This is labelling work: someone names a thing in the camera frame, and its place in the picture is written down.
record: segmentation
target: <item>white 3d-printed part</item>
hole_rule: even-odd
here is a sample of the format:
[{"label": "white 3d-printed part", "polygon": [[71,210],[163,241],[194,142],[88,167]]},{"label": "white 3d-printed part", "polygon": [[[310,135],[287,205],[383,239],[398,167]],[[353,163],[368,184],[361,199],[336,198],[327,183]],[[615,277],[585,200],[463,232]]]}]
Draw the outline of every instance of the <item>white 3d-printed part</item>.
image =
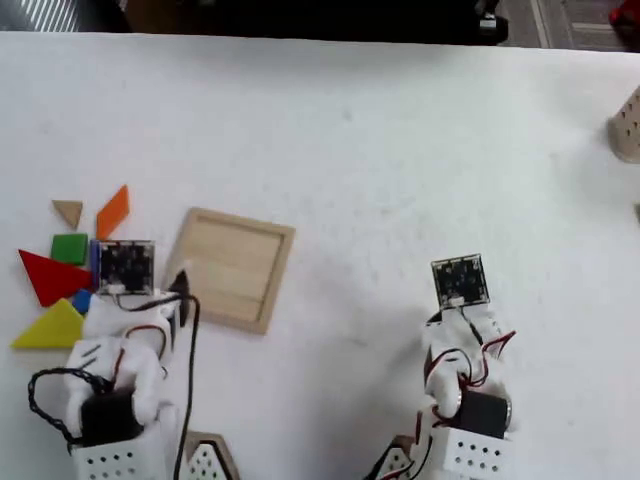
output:
[{"label": "white 3d-printed part", "polygon": [[511,443],[507,440],[456,428],[436,428],[431,457],[431,469],[477,480],[513,478]]},{"label": "white 3d-printed part", "polygon": [[167,480],[162,430],[159,423],[147,427],[133,440],[71,453],[78,480]]},{"label": "white 3d-printed part", "polygon": [[387,456],[384,459],[384,463],[380,467],[380,471],[376,476],[376,480],[379,480],[387,476],[389,473],[395,471],[402,472],[397,476],[398,480],[410,478],[411,475],[407,469],[410,463],[411,461],[407,458],[401,448],[392,448],[387,453]]},{"label": "white 3d-printed part", "polygon": [[640,163],[640,87],[609,120],[609,140],[620,159]]},{"label": "white 3d-printed part", "polygon": [[187,480],[227,480],[215,449],[206,443],[198,445],[188,468]]}]

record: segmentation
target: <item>robot finger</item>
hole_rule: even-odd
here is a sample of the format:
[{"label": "robot finger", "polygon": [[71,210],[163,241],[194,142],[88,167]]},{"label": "robot finger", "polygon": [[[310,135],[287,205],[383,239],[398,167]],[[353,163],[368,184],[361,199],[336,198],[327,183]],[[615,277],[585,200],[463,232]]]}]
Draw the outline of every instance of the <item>robot finger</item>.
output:
[{"label": "robot finger", "polygon": [[454,364],[444,363],[431,372],[427,379],[425,393],[435,399],[438,413],[446,418],[455,416],[462,403],[458,373]]}]

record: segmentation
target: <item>wooden puzzle board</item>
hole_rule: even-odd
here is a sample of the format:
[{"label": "wooden puzzle board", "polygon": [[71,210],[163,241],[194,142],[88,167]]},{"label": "wooden puzzle board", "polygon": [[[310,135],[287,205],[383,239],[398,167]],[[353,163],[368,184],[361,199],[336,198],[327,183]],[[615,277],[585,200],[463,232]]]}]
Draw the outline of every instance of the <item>wooden puzzle board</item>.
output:
[{"label": "wooden puzzle board", "polygon": [[186,268],[203,319],[265,334],[295,230],[192,208],[174,246],[165,287]]}]

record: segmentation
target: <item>black circuit board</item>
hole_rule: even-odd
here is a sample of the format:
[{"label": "black circuit board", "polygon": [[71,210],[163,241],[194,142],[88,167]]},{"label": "black circuit board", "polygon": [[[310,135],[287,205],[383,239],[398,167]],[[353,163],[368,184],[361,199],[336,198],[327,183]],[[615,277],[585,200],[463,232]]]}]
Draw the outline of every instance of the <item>black circuit board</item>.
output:
[{"label": "black circuit board", "polygon": [[98,255],[98,294],[153,294],[152,241],[101,241]]},{"label": "black circuit board", "polygon": [[441,310],[489,303],[479,254],[438,260],[431,268]]}]

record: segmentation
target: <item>red triangle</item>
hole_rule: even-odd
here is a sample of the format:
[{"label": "red triangle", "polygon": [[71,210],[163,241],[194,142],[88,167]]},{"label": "red triangle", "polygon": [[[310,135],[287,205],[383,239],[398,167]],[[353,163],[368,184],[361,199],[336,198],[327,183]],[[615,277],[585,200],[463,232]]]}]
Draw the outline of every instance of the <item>red triangle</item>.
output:
[{"label": "red triangle", "polygon": [[43,307],[70,297],[81,288],[91,287],[91,273],[86,270],[24,250],[18,252]]}]

